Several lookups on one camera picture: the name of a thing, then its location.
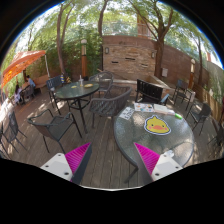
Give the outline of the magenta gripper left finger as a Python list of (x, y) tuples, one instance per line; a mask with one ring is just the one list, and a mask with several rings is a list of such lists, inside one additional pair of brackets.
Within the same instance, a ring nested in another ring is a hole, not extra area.
[(79, 185), (91, 153), (92, 144), (86, 143), (66, 154), (57, 153), (41, 169)]

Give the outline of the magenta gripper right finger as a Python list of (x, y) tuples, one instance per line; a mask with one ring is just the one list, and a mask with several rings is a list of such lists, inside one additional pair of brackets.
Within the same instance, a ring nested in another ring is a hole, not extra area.
[(144, 185), (182, 169), (182, 166), (173, 159), (174, 153), (172, 150), (159, 155), (139, 143), (134, 143), (134, 145), (134, 155)]

